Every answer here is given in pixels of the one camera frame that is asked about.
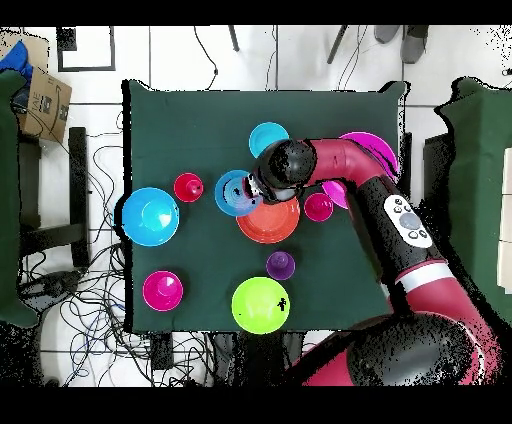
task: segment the magenta bowl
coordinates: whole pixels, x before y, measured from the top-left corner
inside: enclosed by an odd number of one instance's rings
[[[155,311],[170,311],[179,305],[183,297],[183,284],[172,272],[156,271],[144,281],[142,296]]]

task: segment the blue cloth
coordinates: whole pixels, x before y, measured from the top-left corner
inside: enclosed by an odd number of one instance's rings
[[[32,81],[32,65],[28,63],[28,51],[25,44],[20,40],[11,49],[7,56],[0,61],[0,71],[14,69],[25,77],[27,84]]]

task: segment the blue plate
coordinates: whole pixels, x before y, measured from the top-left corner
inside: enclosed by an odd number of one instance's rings
[[[275,141],[290,138],[286,130],[274,122],[264,122],[254,128],[249,136],[249,149],[257,158],[267,146]]]
[[[251,199],[244,192],[242,181],[247,171],[229,171],[215,184],[215,202],[219,209],[230,216],[249,215],[261,203],[261,197]]]
[[[134,191],[123,205],[123,230],[141,246],[160,246],[174,235],[180,221],[178,205],[165,191],[146,187]]]

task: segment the red cup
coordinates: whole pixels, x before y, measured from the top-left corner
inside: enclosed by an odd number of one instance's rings
[[[182,202],[195,202],[203,194],[203,182],[196,174],[186,172],[174,182],[174,193]]]
[[[313,193],[304,202],[306,216],[315,222],[322,222],[329,218],[333,208],[332,200],[325,193]]]

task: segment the pink cup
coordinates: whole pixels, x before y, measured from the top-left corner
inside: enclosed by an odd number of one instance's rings
[[[144,281],[142,296],[148,306],[155,311],[170,311],[180,303],[183,285],[172,272],[156,271]]]
[[[313,193],[304,202],[306,216],[315,222],[325,221],[332,215],[332,200],[325,193]]]

